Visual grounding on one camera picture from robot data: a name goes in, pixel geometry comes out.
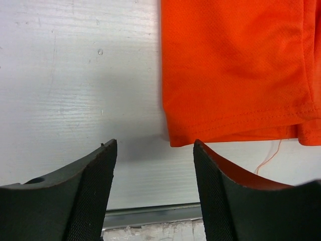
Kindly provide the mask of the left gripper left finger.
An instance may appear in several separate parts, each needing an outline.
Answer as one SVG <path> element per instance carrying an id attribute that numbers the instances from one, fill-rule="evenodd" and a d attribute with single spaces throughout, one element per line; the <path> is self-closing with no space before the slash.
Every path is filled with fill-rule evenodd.
<path id="1" fill-rule="evenodd" d="M 1 240 L 102 240 L 117 141 L 24 184 L 1 187 Z"/>

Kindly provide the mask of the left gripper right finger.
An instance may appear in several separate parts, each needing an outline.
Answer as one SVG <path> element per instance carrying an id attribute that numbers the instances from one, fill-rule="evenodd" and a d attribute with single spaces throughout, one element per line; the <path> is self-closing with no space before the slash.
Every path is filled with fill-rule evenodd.
<path id="1" fill-rule="evenodd" d="M 320 240 L 320 181 L 275 182 L 200 140 L 193 148 L 207 240 Z"/>

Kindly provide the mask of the orange t shirt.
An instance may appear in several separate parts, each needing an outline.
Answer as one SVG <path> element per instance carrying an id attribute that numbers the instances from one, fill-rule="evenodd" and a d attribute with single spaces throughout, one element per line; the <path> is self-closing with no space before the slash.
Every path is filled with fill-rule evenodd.
<path id="1" fill-rule="evenodd" d="M 161 1 L 170 145 L 320 145 L 320 1 Z"/>

